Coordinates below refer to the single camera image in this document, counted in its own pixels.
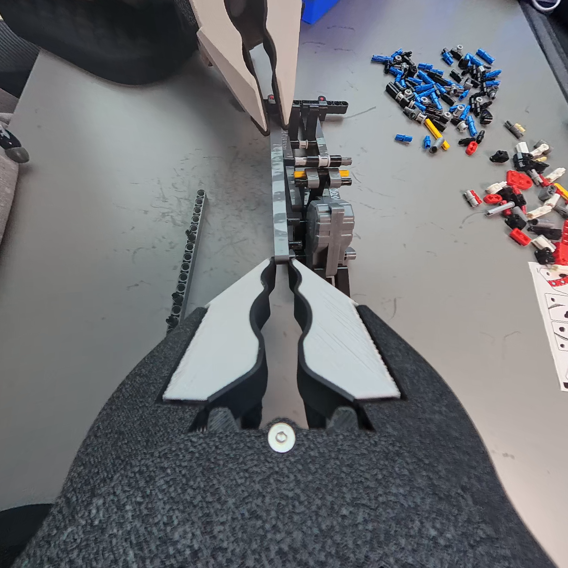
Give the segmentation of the black desk mat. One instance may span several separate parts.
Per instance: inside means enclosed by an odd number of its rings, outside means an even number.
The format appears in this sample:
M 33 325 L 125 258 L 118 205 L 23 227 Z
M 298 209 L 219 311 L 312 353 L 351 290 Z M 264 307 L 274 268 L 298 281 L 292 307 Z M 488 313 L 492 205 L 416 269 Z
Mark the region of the black desk mat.
M 567 1 L 547 13 L 531 1 L 520 1 L 520 6 L 567 100 Z

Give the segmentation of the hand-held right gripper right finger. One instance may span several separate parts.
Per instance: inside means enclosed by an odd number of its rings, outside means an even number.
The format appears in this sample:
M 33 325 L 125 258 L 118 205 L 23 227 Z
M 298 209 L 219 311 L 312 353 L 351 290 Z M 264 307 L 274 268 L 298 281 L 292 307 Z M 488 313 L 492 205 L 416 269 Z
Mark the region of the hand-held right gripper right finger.
M 298 343 L 297 386 L 309 428 L 326 428 L 339 408 L 370 427 L 367 403 L 401 391 L 359 314 L 359 304 L 296 259 L 289 262 Z

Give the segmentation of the black hoodie drawstring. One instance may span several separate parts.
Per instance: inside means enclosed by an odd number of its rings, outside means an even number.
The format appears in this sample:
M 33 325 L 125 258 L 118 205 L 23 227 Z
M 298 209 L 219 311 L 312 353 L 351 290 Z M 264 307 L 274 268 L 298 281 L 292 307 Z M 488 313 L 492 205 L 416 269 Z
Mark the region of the black hoodie drawstring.
M 30 160 L 28 151 L 22 146 L 17 137 L 1 123 L 1 148 L 5 155 L 17 164 L 26 164 Z

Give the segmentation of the pile of toy brick pieces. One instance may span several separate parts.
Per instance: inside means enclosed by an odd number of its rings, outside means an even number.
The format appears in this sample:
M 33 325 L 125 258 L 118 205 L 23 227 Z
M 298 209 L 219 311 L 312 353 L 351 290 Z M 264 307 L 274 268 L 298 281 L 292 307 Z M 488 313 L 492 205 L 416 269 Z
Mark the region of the pile of toy brick pieces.
M 471 209 L 500 220 L 517 247 L 531 251 L 551 287 L 567 288 L 567 167 L 554 167 L 553 149 L 545 138 L 499 149 L 488 161 L 500 177 L 461 195 Z

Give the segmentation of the blue bin with brick pieces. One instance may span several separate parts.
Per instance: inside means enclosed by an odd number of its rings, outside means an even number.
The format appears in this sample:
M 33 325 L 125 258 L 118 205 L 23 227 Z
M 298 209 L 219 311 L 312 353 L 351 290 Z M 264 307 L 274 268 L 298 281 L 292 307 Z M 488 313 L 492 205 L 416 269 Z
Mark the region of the blue bin with brick pieces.
M 302 1 L 302 21 L 306 24 L 313 25 L 329 12 L 337 2 L 338 0 Z

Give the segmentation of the long grey beam with pins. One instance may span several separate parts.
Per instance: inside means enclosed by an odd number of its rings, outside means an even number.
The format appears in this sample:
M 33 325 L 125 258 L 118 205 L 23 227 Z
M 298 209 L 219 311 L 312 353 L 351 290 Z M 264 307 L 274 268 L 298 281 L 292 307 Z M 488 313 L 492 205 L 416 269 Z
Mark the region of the long grey beam with pins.
M 204 211 L 207 206 L 207 194 L 204 189 L 200 188 L 196 192 L 196 197 L 193 205 L 193 209 L 191 210 L 190 215 L 190 222 L 188 228 L 191 224 L 199 225 L 199 230 L 195 241 L 189 241 L 186 237 L 186 244 L 183 249 L 183 254 L 181 258 L 180 270 L 177 278 L 177 283 L 175 286 L 175 291 L 184 294 L 183 304 L 181 306 L 174 305 L 172 300 L 172 308 L 170 310 L 170 314 L 174 314 L 180 318 L 180 322 L 186 316 L 186 309 L 188 305 L 188 296 L 190 292 L 191 283 L 193 280 L 193 273 L 196 263 L 196 255 L 197 255 L 197 248 L 201 239 L 201 232 L 202 232 L 202 219 L 204 215 Z M 167 329 L 167 335 L 171 333 L 173 330 Z

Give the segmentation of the yellow axle rod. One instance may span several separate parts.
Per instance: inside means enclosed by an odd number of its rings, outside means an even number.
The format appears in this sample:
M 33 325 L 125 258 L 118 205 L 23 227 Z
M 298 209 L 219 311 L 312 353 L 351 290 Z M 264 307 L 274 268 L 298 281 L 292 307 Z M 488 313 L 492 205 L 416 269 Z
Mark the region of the yellow axle rod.
M 424 125 L 427 128 L 427 130 L 430 132 L 430 134 L 435 138 L 435 141 L 436 142 L 440 141 L 439 147 L 442 150 L 447 151 L 451 147 L 450 144 L 445 140 L 442 133 L 438 130 L 438 128 L 430 120 L 430 118 L 426 118 L 424 120 Z

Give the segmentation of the long grey perforated beam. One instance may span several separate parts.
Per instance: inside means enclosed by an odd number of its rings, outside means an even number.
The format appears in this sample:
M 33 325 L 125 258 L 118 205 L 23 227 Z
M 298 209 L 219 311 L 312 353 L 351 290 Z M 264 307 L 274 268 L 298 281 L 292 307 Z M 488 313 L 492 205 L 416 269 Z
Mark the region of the long grey perforated beam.
M 273 241 L 274 241 L 274 261 L 277 265 L 286 264 L 290 256 L 295 253 L 294 241 L 294 218 L 290 203 L 290 192 L 288 188 L 288 175 L 285 164 L 285 146 L 283 137 L 285 136 L 280 125 L 272 120 L 270 123 L 270 165 L 272 175 L 272 209 L 273 209 Z

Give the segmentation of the pile of blue black pins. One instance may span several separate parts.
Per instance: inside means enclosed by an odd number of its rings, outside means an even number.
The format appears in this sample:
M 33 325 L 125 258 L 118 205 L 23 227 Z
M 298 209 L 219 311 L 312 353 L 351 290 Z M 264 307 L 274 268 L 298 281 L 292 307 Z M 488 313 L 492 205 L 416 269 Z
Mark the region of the pile of blue black pins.
M 415 62 L 413 52 L 399 49 L 390 55 L 373 54 L 371 62 L 388 77 L 386 92 L 411 120 L 443 133 L 449 126 L 480 138 L 493 121 L 491 112 L 501 87 L 502 70 L 484 49 L 474 53 L 464 46 L 443 48 L 436 68 Z

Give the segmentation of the toy truck chassis assembly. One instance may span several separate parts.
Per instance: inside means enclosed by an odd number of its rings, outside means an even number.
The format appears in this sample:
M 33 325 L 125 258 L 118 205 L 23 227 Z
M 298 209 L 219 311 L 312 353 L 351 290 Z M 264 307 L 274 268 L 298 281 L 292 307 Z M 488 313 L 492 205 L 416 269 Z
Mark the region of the toy truck chassis assembly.
M 280 124 L 274 95 L 265 100 L 269 124 Z M 329 116 L 342 116 L 346 101 L 317 99 L 294 100 L 285 134 L 285 164 L 290 203 L 294 218 L 296 259 L 345 295 L 350 296 L 349 262 L 356 259 L 351 246 L 354 211 L 340 190 L 352 183 L 352 160 L 332 154 L 325 142 L 322 124 Z

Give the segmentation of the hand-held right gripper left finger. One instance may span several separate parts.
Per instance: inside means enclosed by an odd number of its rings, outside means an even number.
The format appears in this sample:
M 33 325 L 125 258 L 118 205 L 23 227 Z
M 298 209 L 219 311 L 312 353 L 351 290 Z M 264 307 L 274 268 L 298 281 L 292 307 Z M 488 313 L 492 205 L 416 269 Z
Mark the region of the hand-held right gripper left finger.
M 227 408 L 242 428 L 259 428 L 267 388 L 262 328 L 270 317 L 274 258 L 263 260 L 205 307 L 162 394 L 165 403 Z

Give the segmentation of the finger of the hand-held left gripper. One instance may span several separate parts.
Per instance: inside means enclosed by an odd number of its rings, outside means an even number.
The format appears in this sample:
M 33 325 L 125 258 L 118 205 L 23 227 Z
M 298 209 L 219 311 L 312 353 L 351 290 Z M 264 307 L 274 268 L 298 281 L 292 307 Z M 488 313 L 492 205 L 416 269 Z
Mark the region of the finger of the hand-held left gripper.
M 202 52 L 263 135 L 269 134 L 265 104 L 250 55 L 225 1 L 190 1 Z
M 294 102 L 302 1 L 264 1 L 262 30 L 272 67 L 272 86 L 280 124 L 288 129 Z

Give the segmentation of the white sticker sheet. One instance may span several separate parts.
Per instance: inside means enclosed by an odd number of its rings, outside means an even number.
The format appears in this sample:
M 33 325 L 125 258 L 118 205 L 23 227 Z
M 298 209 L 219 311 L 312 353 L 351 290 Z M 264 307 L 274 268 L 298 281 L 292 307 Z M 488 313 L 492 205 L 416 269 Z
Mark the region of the white sticker sheet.
M 561 391 L 567 392 L 567 267 L 529 262 Z

